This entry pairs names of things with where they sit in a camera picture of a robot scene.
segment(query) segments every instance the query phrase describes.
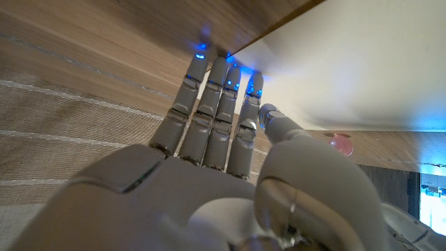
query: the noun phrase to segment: pink ball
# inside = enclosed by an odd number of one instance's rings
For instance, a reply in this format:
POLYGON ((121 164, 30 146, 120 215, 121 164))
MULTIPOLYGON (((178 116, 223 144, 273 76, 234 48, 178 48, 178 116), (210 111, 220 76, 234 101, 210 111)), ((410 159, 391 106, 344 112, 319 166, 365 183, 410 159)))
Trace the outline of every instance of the pink ball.
POLYGON ((345 156, 350 156, 353 152, 353 143, 344 136, 336 135, 330 139, 329 143, 345 156))

